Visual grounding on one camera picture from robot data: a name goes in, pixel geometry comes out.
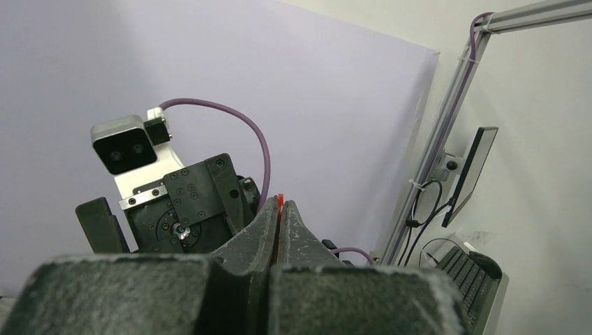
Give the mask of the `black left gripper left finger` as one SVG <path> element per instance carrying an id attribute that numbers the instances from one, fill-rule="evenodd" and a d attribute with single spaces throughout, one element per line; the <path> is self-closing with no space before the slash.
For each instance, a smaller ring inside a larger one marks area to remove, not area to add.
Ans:
<path id="1" fill-rule="evenodd" d="M 2 334 L 263 334 L 279 198 L 208 254 L 74 255 L 30 275 Z"/>

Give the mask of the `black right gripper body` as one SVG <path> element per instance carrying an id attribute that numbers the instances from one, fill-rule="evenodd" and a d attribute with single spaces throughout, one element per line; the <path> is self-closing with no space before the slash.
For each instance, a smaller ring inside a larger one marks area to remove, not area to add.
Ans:
<path id="1" fill-rule="evenodd" d="M 254 218 L 260 191 L 228 154 L 165 174 L 120 206 L 141 253 L 210 253 Z"/>

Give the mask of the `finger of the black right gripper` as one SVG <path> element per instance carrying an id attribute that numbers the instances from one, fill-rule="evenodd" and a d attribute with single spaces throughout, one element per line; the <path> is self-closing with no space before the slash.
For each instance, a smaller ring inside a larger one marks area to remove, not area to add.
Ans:
<path id="1" fill-rule="evenodd" d="M 119 221 L 106 198 L 78 205 L 75 214 L 95 254 L 130 253 Z"/>

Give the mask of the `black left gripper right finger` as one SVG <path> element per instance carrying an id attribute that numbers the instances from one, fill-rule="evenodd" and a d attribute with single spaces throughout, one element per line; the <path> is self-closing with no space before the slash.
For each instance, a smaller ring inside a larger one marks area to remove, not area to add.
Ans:
<path id="1" fill-rule="evenodd" d="M 458 289 L 443 272 L 346 265 L 311 233 L 289 200 L 270 271 L 268 332 L 467 334 L 468 319 Z"/>

